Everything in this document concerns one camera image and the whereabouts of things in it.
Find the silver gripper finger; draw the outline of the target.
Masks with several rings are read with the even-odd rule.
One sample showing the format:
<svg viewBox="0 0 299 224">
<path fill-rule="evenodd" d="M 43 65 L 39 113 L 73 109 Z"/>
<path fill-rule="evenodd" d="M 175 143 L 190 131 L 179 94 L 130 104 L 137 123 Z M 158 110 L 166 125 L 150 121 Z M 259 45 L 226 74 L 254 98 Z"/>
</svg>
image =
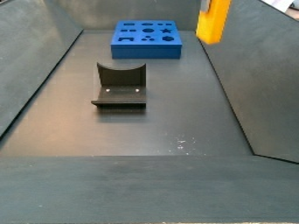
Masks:
<svg viewBox="0 0 299 224">
<path fill-rule="evenodd" d="M 201 11 L 209 12 L 211 7 L 211 0 L 201 0 Z"/>
</svg>

